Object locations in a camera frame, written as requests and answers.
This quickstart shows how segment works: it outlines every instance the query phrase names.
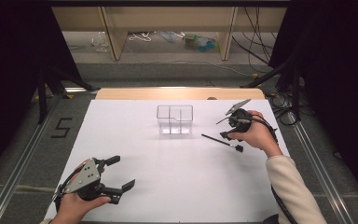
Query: floor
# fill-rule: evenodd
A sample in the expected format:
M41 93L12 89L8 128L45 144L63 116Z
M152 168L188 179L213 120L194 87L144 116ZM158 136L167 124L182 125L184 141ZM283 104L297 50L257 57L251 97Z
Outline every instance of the floor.
M244 84L242 82L252 81L254 76L261 76L262 72L271 70L260 60L269 59L263 48L246 38L252 38L253 33L235 33L234 37L244 48L251 47L251 52L260 59L249 56L247 51L233 42L227 61L222 61L215 49L201 52L194 46L187 46L182 37L172 33L156 32L145 36L138 35L143 40L129 35L119 61L112 61L109 52L102 52L103 49L93 46L101 38L99 33L64 32L63 34L83 79L89 84L100 87L238 87L239 84ZM216 38L214 33L191 34ZM263 44L273 48L275 35L261 34ZM111 76L112 69L116 69L114 72L119 74L118 77ZM177 72L175 75L168 74L178 69L183 74ZM275 91L276 80L277 77L272 78L259 88L264 93L272 93ZM52 96L48 99L49 123L44 127L37 125L36 95L12 144L0 159L1 193L13 175L12 171L16 170L17 162L23 158L23 152L30 150L28 154L30 159L17 173L20 180L14 186L10 200L4 204L0 223L13 221L36 223L43 219L46 206L57 185L56 181L52 180L61 177L61 171L76 140L76 133L81 127L81 120L90 100L95 97L95 93L78 91L73 83L63 83L68 90L75 92L64 98ZM284 99L283 96L273 98L271 105L281 104ZM301 103L305 105L306 100L306 95L302 95ZM317 115L312 114L311 108L301 112L303 119L297 126L284 125L291 121L290 116L279 119L278 122L298 170L328 223L358 223L358 185L351 171L334 154L334 144L329 141L328 134L324 132ZM51 138L52 135L62 134L62 131L56 129L57 122L68 122L71 130L67 137ZM40 129L39 138L34 136L37 129ZM343 203L336 205L335 202L339 200ZM29 212L30 209L34 212L23 214L23 211Z

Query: white tabletop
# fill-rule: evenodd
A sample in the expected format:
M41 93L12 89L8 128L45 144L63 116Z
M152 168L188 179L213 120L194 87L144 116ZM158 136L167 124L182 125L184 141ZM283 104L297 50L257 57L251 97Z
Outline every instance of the white tabletop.
M101 182L110 188L133 179L136 184L118 205L89 212L85 221L247 222L277 213L265 168L266 155L245 142L242 153L201 136L228 142L216 125L238 100L104 100L92 101L60 183L83 160L121 161L105 167ZM158 105L193 105L192 134L160 134ZM267 100L252 100L244 109L258 110L278 128ZM289 155L276 132L283 154ZM52 204L46 218L56 214Z

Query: person's right hand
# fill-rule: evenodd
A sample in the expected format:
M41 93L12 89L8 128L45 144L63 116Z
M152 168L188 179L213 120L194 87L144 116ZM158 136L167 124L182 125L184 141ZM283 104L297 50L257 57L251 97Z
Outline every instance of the person's right hand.
M261 119L263 115L255 110L247 110L253 119ZM264 150L268 157L282 155L281 149L272 137L269 129L262 123L252 121L251 127L246 133L229 133L229 138L240 139L247 142L251 147Z

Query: acrylic divided organizer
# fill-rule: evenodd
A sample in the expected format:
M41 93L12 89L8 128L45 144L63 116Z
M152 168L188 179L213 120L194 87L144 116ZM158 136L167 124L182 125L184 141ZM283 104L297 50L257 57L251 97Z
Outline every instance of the acrylic divided organizer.
M192 105L159 105L157 109L159 133L191 133Z

